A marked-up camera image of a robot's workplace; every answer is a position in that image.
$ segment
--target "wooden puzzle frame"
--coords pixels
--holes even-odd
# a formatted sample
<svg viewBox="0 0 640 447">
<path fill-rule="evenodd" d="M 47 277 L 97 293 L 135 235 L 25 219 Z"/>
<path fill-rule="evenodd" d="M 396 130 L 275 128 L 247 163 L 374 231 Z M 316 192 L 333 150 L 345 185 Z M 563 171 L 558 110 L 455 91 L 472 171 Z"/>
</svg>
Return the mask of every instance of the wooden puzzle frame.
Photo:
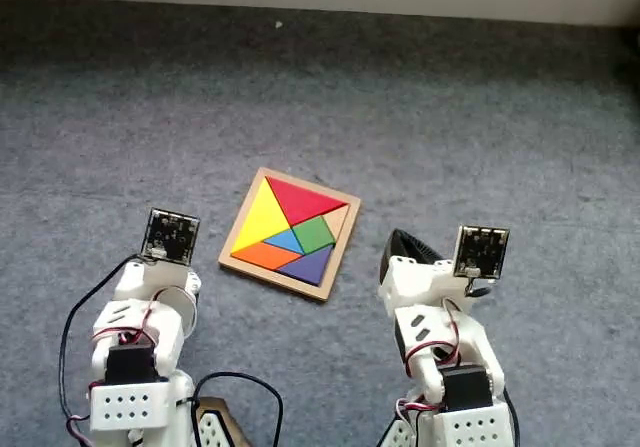
<svg viewBox="0 0 640 447">
<path fill-rule="evenodd" d="M 335 247 L 325 268 L 322 281 L 318 286 L 307 284 L 306 282 L 293 279 L 278 272 L 274 272 L 263 267 L 250 264 L 249 262 L 245 262 L 231 256 L 231 249 L 233 247 L 234 241 L 240 233 L 240 229 L 242 228 L 247 214 L 249 213 L 249 209 L 253 204 L 253 201 L 258 192 L 258 188 L 260 187 L 261 182 L 263 181 L 263 179 L 265 179 L 266 176 L 272 177 L 274 179 L 279 179 L 283 182 L 288 182 L 292 185 L 308 189 L 312 192 L 317 192 L 319 194 L 333 197 L 334 199 L 349 204 L 349 209 L 344 219 L 344 223 L 342 224 L 342 229 L 340 230 L 340 234 L 336 239 Z M 342 256 L 344 255 L 345 249 L 347 248 L 347 242 L 349 241 L 349 237 L 351 236 L 351 231 L 353 230 L 353 226 L 355 224 L 359 209 L 360 199 L 357 197 L 344 194 L 337 190 L 314 184 L 306 180 L 297 179 L 295 177 L 277 172 L 275 170 L 261 167 L 260 169 L 258 169 L 258 172 L 256 173 L 256 176 L 251 183 L 251 187 L 249 188 L 249 192 L 247 193 L 247 196 L 242 203 L 242 207 L 240 207 L 240 211 L 238 213 L 238 216 L 236 217 L 235 222 L 233 223 L 233 227 L 231 228 L 231 232 L 227 237 L 222 252 L 220 253 L 218 262 L 225 267 L 251 275 L 258 279 L 265 280 L 269 283 L 284 287 L 285 289 L 291 290 L 293 292 L 303 294 L 317 300 L 326 301 L 329 298 L 329 294 L 331 293 L 331 288 L 333 287 L 333 282 L 338 273 L 338 268 L 340 267 Z"/>
</svg>

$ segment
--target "white bracket with holes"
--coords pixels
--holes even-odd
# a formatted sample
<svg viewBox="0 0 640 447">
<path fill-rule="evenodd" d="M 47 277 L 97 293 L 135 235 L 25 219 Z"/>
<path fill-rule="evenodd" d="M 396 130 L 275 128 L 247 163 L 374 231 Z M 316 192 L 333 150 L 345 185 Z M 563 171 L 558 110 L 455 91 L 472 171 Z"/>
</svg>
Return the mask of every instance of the white bracket with holes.
<svg viewBox="0 0 640 447">
<path fill-rule="evenodd" d="M 154 429 L 169 424 L 169 382 L 104 385 L 91 390 L 91 430 Z"/>
<path fill-rule="evenodd" d="M 380 447 L 411 447 L 414 440 L 413 433 L 406 422 L 395 420 L 387 431 Z"/>
<path fill-rule="evenodd" d="M 433 416 L 435 447 L 513 447 L 507 404 Z"/>
<path fill-rule="evenodd" d="M 222 427 L 219 413 L 206 412 L 199 422 L 200 443 L 202 447 L 231 447 L 233 442 L 227 438 L 227 432 Z M 196 440 L 191 437 L 191 447 L 196 447 Z"/>
<path fill-rule="evenodd" d="M 464 311 L 469 312 L 475 299 L 464 295 L 469 279 L 453 277 L 450 260 L 433 265 L 418 264 L 409 257 L 397 255 L 389 259 L 389 268 L 380 284 L 378 295 L 384 301 L 387 314 L 395 309 L 412 305 L 439 306 L 443 297 L 452 299 Z"/>
</svg>

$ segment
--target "red wire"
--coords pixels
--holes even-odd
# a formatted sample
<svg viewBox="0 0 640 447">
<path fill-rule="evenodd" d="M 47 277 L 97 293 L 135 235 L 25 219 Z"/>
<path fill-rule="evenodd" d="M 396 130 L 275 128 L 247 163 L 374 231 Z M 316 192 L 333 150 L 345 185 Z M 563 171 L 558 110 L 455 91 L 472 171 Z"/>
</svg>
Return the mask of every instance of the red wire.
<svg viewBox="0 0 640 447">
<path fill-rule="evenodd" d="M 131 339 L 132 343 L 135 343 L 138 340 L 140 340 L 140 337 L 144 334 L 144 328 L 147 326 L 147 322 L 149 321 L 149 317 L 151 316 L 151 310 L 152 310 L 151 306 L 156 300 L 158 300 L 158 297 L 160 297 L 160 294 L 162 294 L 166 290 L 169 290 L 169 289 L 166 287 L 164 289 L 160 289 L 155 294 L 153 294 L 153 297 L 151 297 L 151 300 L 149 301 L 149 306 L 147 307 L 147 310 L 144 313 L 144 317 L 142 317 L 142 323 L 140 324 L 140 329 L 133 336 L 133 339 Z"/>
<path fill-rule="evenodd" d="M 411 350 L 409 350 L 409 352 L 407 352 L 407 355 L 405 356 L 405 359 L 404 359 L 404 365 L 405 365 L 405 370 L 407 372 L 407 376 L 411 377 L 411 367 L 409 366 L 409 360 L 411 360 L 411 358 L 415 354 L 417 354 L 421 350 L 426 349 L 427 347 L 440 347 L 440 346 L 449 347 L 451 348 L 452 351 L 455 351 L 456 349 L 456 346 L 453 345 L 451 342 L 444 342 L 442 340 L 432 340 L 430 342 L 423 342 L 421 344 L 418 344 L 415 347 L 413 347 Z"/>
<path fill-rule="evenodd" d="M 145 331 L 137 328 L 137 327 L 107 327 L 106 329 L 102 329 L 99 332 L 93 334 L 93 337 L 91 337 L 92 339 L 95 339 L 96 337 L 99 337 L 102 334 L 106 334 L 108 332 L 136 332 L 138 333 L 138 331 L 140 331 L 142 333 L 142 335 L 144 335 L 147 340 L 149 342 L 151 342 L 153 345 L 156 345 L 155 341 L 151 338 L 151 336 L 149 334 L 147 334 Z"/>
<path fill-rule="evenodd" d="M 446 302 L 451 303 L 458 311 L 460 311 L 460 307 L 458 307 L 458 304 L 456 304 L 453 300 L 446 299 L 445 300 L 445 305 L 446 305 Z M 454 359 L 456 359 L 460 355 L 459 354 L 460 330 L 458 329 L 458 323 L 453 319 L 453 314 L 451 313 L 451 311 L 449 309 L 447 309 L 446 307 L 445 307 L 445 310 L 447 311 L 447 314 L 449 314 L 449 319 L 451 321 L 451 328 L 453 329 L 453 332 L 454 332 L 455 337 L 456 337 L 455 344 L 452 344 L 450 342 L 435 340 L 435 341 L 430 341 L 430 342 L 423 342 L 422 344 L 418 344 L 415 347 L 413 347 L 411 350 L 409 350 L 409 352 L 407 352 L 407 354 L 405 356 L 405 360 L 404 360 L 405 370 L 407 372 L 407 376 L 408 377 L 411 377 L 411 367 L 409 366 L 409 360 L 415 354 L 417 354 L 418 352 L 420 352 L 421 350 L 423 350 L 423 349 L 425 349 L 427 347 L 446 346 L 446 347 L 450 347 L 451 348 L 451 352 L 449 352 L 449 354 L 444 359 L 436 361 L 436 364 L 438 364 L 438 365 L 448 364 L 448 363 L 452 362 Z"/>
</svg>

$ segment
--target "floor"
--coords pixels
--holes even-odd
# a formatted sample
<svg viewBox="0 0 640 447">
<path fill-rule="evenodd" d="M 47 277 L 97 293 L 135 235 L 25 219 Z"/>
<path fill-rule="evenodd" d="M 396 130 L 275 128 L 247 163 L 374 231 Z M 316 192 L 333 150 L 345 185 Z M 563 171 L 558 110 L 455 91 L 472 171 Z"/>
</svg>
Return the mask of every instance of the floor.
<svg viewBox="0 0 640 447">
<path fill-rule="evenodd" d="M 512 229 L 503 279 L 474 316 L 522 445 L 640 445 L 639 83 L 615 30 L 0 1 L 3 444 L 73 445 L 57 400 L 64 319 L 139 248 L 157 206 L 202 218 L 182 367 L 273 383 L 282 446 L 376 444 L 411 387 L 376 296 L 382 247 L 401 227 L 451 255 L 461 223 Z M 324 305 L 217 266 L 260 166 L 363 200 Z M 109 295 L 72 329 L 78 413 Z M 270 445 L 268 396 L 207 389 Z"/>
</svg>

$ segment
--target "light blue triangle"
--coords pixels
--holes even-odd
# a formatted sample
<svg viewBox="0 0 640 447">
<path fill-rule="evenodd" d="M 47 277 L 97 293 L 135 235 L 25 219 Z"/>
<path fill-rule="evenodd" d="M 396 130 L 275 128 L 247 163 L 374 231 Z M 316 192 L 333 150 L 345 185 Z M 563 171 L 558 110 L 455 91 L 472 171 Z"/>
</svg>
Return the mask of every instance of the light blue triangle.
<svg viewBox="0 0 640 447">
<path fill-rule="evenodd" d="M 304 251 L 302 250 L 302 247 L 300 247 L 300 243 L 291 229 L 285 230 L 273 237 L 269 237 L 264 241 L 264 243 L 304 255 Z"/>
</svg>

